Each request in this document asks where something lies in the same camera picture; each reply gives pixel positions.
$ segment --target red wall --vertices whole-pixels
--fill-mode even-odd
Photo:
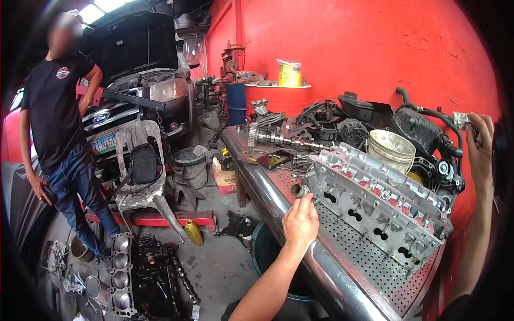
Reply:
[[[454,2],[215,0],[211,14],[214,22],[217,15],[224,18],[209,30],[209,74],[219,75],[219,55],[227,40],[241,39],[246,47],[245,69],[267,73],[267,79],[278,80],[276,59],[300,62],[302,75],[313,86],[313,100],[337,100],[348,90],[396,108],[402,100],[395,87],[402,86],[412,102],[426,108],[441,106],[447,114],[473,111],[493,120],[500,115],[491,62]],[[453,132],[449,136],[457,142]],[[455,226],[451,238],[459,240],[475,205],[467,156],[463,176],[466,189],[451,218]],[[443,292],[451,291],[456,279],[461,251],[453,254],[455,264],[448,268],[449,285]]]
[[[218,78],[219,68],[223,66],[222,51],[227,49],[227,41],[231,44],[235,43],[235,32],[234,32],[234,16],[231,13],[232,9],[229,9],[225,14],[217,11],[221,10],[225,2],[231,3],[232,0],[221,0],[213,3],[211,7],[211,14],[219,15],[219,23],[215,26],[215,32],[207,35],[207,70],[209,76],[215,76]]]

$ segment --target ford logo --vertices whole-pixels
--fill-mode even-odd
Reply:
[[[93,118],[93,122],[95,124],[103,123],[104,121],[109,119],[109,116],[111,116],[111,114],[109,114],[108,112],[102,112]]]

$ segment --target white bucket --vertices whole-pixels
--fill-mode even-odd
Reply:
[[[374,129],[366,141],[366,153],[397,171],[407,174],[414,162],[416,148],[400,135]]]

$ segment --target t-shirt logo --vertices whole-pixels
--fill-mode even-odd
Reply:
[[[64,79],[68,77],[69,70],[67,67],[62,67],[61,69],[57,70],[56,77],[57,79]]]

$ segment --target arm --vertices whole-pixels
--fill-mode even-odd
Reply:
[[[30,158],[30,118],[29,109],[23,109],[20,112],[20,149],[22,152],[23,166],[25,167],[25,173],[27,174],[27,180],[29,181],[35,195],[39,201],[43,202],[43,198],[52,205],[50,199],[43,191],[43,185],[48,186],[48,183],[41,177],[37,176],[32,169],[32,160]]]
[[[86,94],[82,97],[82,100],[79,103],[79,114],[80,117],[83,117],[86,114],[87,107],[93,97],[95,96],[96,90],[98,86],[100,86],[100,81],[102,81],[102,70],[98,65],[95,65],[91,71],[84,76],[89,81],[89,86],[87,87]]]
[[[491,117],[485,115],[478,116],[471,113],[470,119],[479,129],[483,148],[475,146],[473,133],[468,126],[466,128],[466,141],[471,165],[471,177],[475,184],[476,206],[469,225],[468,241],[462,255],[457,281],[448,304],[464,294],[471,294],[473,291],[484,266],[491,232],[493,124]]]
[[[251,287],[229,321],[271,320],[284,304],[293,275],[310,244],[318,236],[318,213],[313,195],[297,199],[282,219],[286,243],[277,259]]]

